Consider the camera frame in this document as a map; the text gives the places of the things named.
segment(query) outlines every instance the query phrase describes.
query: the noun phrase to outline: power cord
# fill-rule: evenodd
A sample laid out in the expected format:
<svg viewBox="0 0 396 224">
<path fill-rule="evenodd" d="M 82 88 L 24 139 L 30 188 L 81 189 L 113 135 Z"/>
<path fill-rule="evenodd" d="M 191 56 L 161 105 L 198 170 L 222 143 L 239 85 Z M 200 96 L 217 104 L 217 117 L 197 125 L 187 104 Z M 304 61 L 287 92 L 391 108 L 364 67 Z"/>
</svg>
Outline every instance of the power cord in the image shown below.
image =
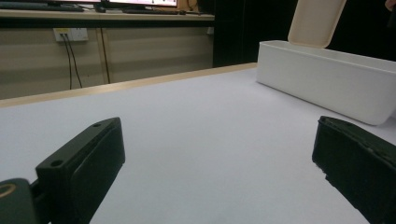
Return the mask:
<svg viewBox="0 0 396 224">
<path fill-rule="evenodd" d="M 67 34 L 61 34 L 61 37 L 64 40 L 64 45 L 66 46 L 66 51 L 67 51 L 67 57 L 69 59 L 70 90 L 73 89 L 73 86 L 72 86 L 73 79 L 72 79 L 72 64 L 71 64 L 71 60 L 70 60 L 69 49 L 70 49 L 70 52 L 71 52 L 72 57 L 73 57 L 73 62 L 74 62 L 74 66 L 75 66 L 76 76 L 78 78 L 78 83 L 79 83 L 79 86 L 82 88 L 81 79 L 79 78 L 78 69 L 77 69 L 76 57 L 74 55 L 74 51 L 73 51 L 72 45 L 70 44 L 69 37 L 67 36 Z"/>
</svg>

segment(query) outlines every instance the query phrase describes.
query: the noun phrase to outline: gripper screw hole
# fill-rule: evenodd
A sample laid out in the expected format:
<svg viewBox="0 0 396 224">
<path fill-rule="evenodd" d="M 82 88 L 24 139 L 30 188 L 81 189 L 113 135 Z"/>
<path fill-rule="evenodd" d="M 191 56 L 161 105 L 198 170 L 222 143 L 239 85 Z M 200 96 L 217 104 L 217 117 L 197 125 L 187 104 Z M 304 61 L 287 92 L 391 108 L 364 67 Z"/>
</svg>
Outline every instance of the gripper screw hole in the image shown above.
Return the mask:
<svg viewBox="0 0 396 224">
<path fill-rule="evenodd" d="M 63 161 L 53 161 L 50 166 L 55 167 L 55 166 L 59 166 L 62 164 Z"/>
</svg>

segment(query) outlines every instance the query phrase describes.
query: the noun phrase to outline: white table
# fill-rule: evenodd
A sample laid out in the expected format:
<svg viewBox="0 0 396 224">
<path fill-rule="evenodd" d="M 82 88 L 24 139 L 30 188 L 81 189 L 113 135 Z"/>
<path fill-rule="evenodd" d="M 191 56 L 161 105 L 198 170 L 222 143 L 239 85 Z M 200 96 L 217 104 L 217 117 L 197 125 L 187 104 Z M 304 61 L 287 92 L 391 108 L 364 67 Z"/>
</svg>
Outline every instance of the white table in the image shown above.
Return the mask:
<svg viewBox="0 0 396 224">
<path fill-rule="evenodd" d="M 0 179 L 34 181 L 53 151 L 120 117 L 127 161 L 92 223 L 367 223 L 311 160 L 318 119 L 394 145 L 396 119 L 365 125 L 257 83 L 254 64 L 244 66 L 0 102 Z"/>
</svg>

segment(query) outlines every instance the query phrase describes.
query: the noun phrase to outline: monitor screen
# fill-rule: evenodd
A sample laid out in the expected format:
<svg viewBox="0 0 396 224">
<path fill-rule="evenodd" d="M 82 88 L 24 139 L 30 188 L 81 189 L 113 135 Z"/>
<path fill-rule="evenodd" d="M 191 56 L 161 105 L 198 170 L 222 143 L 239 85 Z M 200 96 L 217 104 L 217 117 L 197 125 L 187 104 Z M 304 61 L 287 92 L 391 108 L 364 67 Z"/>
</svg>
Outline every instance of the monitor screen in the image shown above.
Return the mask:
<svg viewBox="0 0 396 224">
<path fill-rule="evenodd" d="M 177 0 L 109 0 L 109 2 L 152 7 L 177 7 Z"/>
</svg>

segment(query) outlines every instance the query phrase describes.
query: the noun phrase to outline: desk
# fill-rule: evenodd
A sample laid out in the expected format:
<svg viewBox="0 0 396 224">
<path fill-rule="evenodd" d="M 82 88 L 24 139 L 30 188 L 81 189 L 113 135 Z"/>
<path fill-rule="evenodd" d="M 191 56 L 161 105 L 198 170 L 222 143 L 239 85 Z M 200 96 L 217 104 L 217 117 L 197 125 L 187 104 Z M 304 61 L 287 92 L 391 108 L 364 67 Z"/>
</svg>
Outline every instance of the desk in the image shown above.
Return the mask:
<svg viewBox="0 0 396 224">
<path fill-rule="evenodd" d="M 212 15 L 133 15 L 123 13 L 53 12 L 0 9 L 0 28 L 207 27 Z"/>
<path fill-rule="evenodd" d="M 311 161 L 317 120 L 392 144 L 396 120 L 368 126 L 311 105 L 256 82 L 254 66 L 2 101 L 0 179 L 35 180 L 54 150 L 120 117 L 127 162 L 92 223 L 367 223 Z"/>
</svg>

